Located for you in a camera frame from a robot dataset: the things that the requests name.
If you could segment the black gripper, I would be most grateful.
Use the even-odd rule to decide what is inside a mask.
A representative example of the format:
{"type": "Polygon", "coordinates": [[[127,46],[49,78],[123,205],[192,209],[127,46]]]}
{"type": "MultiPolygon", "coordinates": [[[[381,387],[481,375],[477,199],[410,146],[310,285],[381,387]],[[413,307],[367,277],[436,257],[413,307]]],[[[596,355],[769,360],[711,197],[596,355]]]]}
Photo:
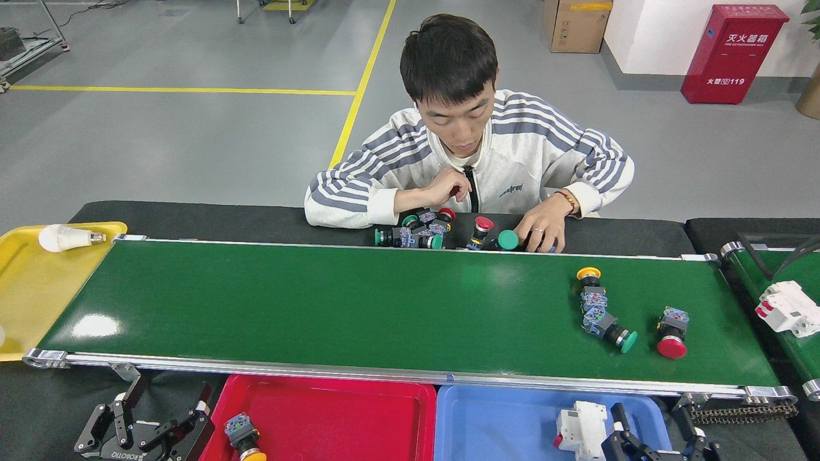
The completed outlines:
{"type": "Polygon", "coordinates": [[[110,405],[96,406],[74,443],[74,452],[100,453],[100,460],[199,459],[215,429],[208,407],[211,386],[202,385],[196,405],[186,414],[161,425],[134,423],[131,411],[142,392],[140,383],[132,383],[110,405]],[[115,437],[103,444],[111,424],[115,437]]]}

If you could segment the seated person's right hand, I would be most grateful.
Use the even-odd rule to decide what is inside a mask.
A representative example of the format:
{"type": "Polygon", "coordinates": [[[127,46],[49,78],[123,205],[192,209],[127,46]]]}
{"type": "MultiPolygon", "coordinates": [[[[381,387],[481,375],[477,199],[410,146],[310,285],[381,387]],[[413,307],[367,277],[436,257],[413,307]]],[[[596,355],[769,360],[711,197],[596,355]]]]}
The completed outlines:
{"type": "Polygon", "coordinates": [[[424,204],[442,206],[453,197],[456,202],[462,202],[472,190],[472,184],[462,170],[445,168],[423,188],[424,204]]]}

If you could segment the seated person's left hand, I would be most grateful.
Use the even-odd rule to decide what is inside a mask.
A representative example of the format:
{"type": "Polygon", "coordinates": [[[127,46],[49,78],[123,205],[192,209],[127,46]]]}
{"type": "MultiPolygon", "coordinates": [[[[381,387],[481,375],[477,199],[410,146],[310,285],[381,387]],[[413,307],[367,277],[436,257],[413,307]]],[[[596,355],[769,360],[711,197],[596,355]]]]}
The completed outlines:
{"type": "Polygon", "coordinates": [[[577,201],[571,193],[558,191],[531,208],[514,228],[529,253],[562,253],[565,247],[566,217],[576,213],[577,201]]]}

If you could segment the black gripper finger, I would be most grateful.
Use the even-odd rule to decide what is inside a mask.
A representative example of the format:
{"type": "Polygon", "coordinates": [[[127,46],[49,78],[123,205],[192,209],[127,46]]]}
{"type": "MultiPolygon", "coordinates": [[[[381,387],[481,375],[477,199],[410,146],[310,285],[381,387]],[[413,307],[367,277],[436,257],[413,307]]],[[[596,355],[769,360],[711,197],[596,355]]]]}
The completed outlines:
{"type": "Polygon", "coordinates": [[[654,451],[632,433],[623,404],[615,403],[611,412],[616,424],[613,432],[601,444],[604,458],[606,460],[653,460],[654,451]]]}
{"type": "Polygon", "coordinates": [[[719,460],[718,444],[708,442],[705,432],[694,426],[688,408],[676,408],[676,424],[686,443],[682,460],[719,460]]]}

